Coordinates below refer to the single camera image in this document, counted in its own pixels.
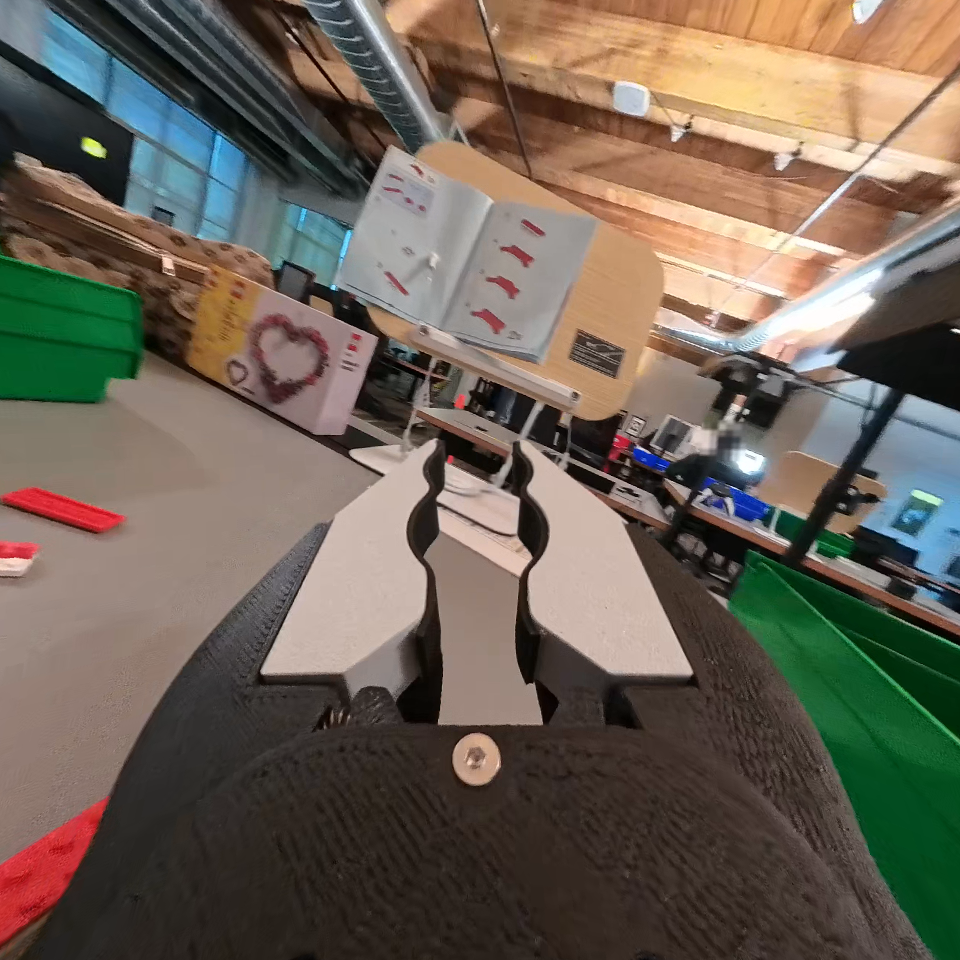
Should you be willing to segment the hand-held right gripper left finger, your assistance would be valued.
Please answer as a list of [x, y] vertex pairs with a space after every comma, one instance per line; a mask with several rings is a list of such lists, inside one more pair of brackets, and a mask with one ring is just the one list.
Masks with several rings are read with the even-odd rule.
[[446, 452], [411, 452], [330, 522], [260, 667], [267, 684], [366, 688], [438, 703], [443, 652], [436, 576]]

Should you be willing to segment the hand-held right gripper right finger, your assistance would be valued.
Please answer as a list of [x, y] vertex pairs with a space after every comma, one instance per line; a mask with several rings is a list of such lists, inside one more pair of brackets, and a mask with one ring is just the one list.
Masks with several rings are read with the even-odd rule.
[[623, 519], [532, 443], [513, 445], [521, 677], [556, 700], [576, 689], [609, 702], [629, 687], [686, 686], [693, 667]]

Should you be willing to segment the lego box with heart picture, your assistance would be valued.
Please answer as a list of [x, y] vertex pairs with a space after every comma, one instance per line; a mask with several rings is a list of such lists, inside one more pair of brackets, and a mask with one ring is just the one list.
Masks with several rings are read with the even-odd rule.
[[314, 436], [343, 434], [378, 337], [213, 267], [185, 354], [197, 374]]

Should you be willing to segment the long red lego plate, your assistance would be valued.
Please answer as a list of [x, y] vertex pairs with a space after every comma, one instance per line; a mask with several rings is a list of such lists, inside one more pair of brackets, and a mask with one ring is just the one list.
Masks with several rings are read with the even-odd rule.
[[3, 493], [1, 503], [8, 508], [96, 535], [111, 532], [127, 521], [122, 513], [37, 486]]

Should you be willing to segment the lego instruction booklet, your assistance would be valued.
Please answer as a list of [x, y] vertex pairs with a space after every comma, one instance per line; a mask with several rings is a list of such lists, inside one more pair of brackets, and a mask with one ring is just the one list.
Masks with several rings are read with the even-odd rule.
[[595, 230], [588, 215], [494, 201], [390, 147], [335, 282], [409, 323], [541, 365]]

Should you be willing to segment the large red lego plate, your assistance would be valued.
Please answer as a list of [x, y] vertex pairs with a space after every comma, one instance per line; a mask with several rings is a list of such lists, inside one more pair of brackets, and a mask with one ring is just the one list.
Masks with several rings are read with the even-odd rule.
[[97, 834], [102, 798], [1, 864], [2, 954], [34, 933], [63, 897]]

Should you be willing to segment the background wooden desk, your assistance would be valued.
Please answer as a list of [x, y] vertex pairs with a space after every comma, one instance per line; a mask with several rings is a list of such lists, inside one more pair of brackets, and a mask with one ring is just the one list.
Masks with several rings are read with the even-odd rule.
[[[743, 519], [728, 516], [722, 510], [694, 503], [688, 509], [689, 516], [707, 526], [733, 536], [748, 545], [748, 548], [765, 556], [781, 559], [786, 556], [789, 541], [775, 534], [762, 531], [759, 525]], [[824, 559], [818, 555], [808, 555], [801, 563], [800, 570], [808, 576], [843, 589], [865, 602], [884, 610], [893, 617], [931, 633], [959, 643], [958, 614], [950, 612], [942, 605], [925, 606], [916, 601], [898, 597], [886, 587], [872, 579], [867, 568], [848, 560]]]

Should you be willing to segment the green plastic bin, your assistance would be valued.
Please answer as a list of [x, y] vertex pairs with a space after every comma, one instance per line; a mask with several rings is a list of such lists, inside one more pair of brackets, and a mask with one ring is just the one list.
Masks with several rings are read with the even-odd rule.
[[3, 401], [102, 402], [143, 352], [138, 294], [1, 257]]
[[959, 648], [754, 551], [728, 608], [819, 731], [875, 864], [959, 957]]

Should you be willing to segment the black desk leg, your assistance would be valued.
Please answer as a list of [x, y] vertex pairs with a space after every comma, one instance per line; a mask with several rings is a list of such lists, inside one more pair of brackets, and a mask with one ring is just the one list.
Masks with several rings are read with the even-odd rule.
[[855, 476], [882, 438], [883, 432], [905, 398], [906, 392], [904, 390], [890, 388], [882, 402], [865, 420], [857, 440], [847, 451], [843, 462], [840, 463], [833, 476], [823, 485], [806, 521], [797, 536], [791, 541], [786, 553], [783, 554], [781, 562], [787, 568], [798, 570], [803, 566], [810, 547], [814, 545], [836, 513], [842, 494], [852, 485]]

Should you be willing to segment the floral patterned sofa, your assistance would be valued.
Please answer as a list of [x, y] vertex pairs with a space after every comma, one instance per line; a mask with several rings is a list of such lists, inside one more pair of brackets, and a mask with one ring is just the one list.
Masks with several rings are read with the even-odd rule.
[[75, 174], [17, 152], [3, 175], [3, 253], [138, 294], [146, 345], [168, 358], [186, 358], [199, 298], [218, 273], [275, 288], [261, 254], [132, 213]]

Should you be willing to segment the silver ceiling duct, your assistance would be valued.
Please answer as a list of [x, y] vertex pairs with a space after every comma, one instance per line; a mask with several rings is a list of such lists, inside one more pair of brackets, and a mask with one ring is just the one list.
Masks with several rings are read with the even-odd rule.
[[452, 119], [434, 106], [378, 1], [304, 1], [303, 6], [409, 153], [453, 138]]

